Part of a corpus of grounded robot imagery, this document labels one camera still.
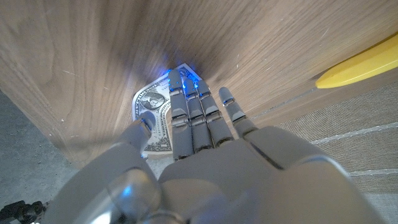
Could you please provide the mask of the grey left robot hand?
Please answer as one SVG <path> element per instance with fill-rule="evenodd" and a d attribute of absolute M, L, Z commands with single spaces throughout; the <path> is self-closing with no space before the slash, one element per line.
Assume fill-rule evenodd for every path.
<path fill-rule="evenodd" d="M 235 139 L 202 80 L 168 74 L 174 162 L 159 177 L 142 158 L 155 126 L 138 117 L 76 173 L 45 223 L 382 223 L 348 173 L 283 129 L 257 128 L 227 88 Z"/>

